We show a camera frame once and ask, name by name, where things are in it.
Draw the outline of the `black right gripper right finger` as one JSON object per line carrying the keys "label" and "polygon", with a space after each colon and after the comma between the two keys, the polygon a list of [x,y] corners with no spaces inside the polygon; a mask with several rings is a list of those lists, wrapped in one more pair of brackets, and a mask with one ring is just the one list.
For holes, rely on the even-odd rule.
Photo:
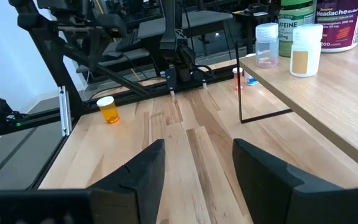
{"label": "black right gripper right finger", "polygon": [[234,139],[236,177],[254,223],[358,223],[358,188],[344,189]]}

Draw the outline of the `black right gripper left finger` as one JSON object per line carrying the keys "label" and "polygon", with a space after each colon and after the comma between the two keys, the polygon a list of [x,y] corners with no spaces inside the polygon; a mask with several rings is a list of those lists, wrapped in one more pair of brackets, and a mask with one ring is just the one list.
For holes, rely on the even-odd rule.
{"label": "black right gripper left finger", "polygon": [[0,223],[155,223],[164,177],[158,139],[85,189],[0,190]]}

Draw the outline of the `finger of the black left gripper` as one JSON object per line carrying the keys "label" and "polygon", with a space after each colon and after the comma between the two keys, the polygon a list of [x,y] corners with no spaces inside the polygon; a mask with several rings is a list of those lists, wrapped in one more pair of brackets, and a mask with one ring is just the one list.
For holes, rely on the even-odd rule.
{"label": "finger of the black left gripper", "polygon": [[127,27],[117,14],[96,16],[89,30],[89,69],[93,71],[96,68],[106,47],[113,39],[124,38],[126,35]]}

